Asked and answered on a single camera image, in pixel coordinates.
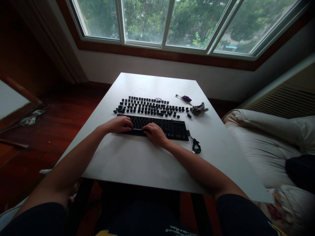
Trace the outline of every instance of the forearm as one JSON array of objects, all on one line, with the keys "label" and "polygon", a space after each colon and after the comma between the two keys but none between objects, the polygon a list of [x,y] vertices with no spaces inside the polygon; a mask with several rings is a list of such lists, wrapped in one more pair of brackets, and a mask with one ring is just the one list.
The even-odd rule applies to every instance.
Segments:
[{"label": "forearm", "polygon": [[208,188],[216,200],[227,193],[248,198],[230,178],[198,155],[172,141],[167,142],[163,148],[173,154],[195,180]]},{"label": "forearm", "polygon": [[71,189],[84,173],[106,134],[106,130],[96,128],[53,168],[40,185],[56,190]]}]

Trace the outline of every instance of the table leg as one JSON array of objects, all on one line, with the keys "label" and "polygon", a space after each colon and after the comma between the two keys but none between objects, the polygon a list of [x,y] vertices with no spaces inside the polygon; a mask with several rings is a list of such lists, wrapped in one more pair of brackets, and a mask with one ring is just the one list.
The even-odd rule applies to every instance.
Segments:
[{"label": "table leg", "polygon": [[197,221],[198,231],[200,236],[212,236],[212,227],[209,220],[209,215],[206,208],[206,203],[202,194],[191,193],[195,217]]},{"label": "table leg", "polygon": [[66,235],[75,236],[85,214],[94,179],[83,178],[66,220]]}]

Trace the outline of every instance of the vent grille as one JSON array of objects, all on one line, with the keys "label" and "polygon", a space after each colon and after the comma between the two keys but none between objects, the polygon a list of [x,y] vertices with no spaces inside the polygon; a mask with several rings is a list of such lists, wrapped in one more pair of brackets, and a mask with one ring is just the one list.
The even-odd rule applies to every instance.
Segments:
[{"label": "vent grille", "polygon": [[314,115],[315,92],[284,83],[247,109],[287,119]]}]

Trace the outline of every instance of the window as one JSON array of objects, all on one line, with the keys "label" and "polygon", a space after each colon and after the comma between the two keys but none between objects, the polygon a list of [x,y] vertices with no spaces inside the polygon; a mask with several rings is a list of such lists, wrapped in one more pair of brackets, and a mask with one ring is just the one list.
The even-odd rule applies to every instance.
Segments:
[{"label": "window", "polygon": [[305,0],[64,0],[81,40],[255,61]]}]

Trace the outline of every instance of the white table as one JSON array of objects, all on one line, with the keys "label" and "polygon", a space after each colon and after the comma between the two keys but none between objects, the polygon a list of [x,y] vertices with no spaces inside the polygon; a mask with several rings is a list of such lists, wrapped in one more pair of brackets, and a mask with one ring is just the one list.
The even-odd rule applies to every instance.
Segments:
[{"label": "white table", "polygon": [[[271,203],[272,200],[258,175],[229,135],[195,80],[121,73],[60,160],[98,125],[116,117],[113,110],[118,107],[122,98],[136,96],[155,99],[159,97],[169,101],[170,105],[189,107],[175,94],[188,95],[193,105],[204,102],[205,107],[209,108],[208,112],[199,116],[192,115],[191,119],[187,117],[186,112],[178,112],[179,120],[185,121],[191,136],[200,142],[202,151],[199,156],[232,179],[251,200]],[[144,113],[129,113],[129,115],[177,119]],[[175,140],[174,142],[192,150],[191,141]],[[192,179],[169,152],[154,146],[146,137],[134,135],[106,135],[83,177],[208,194],[207,190]]]}]

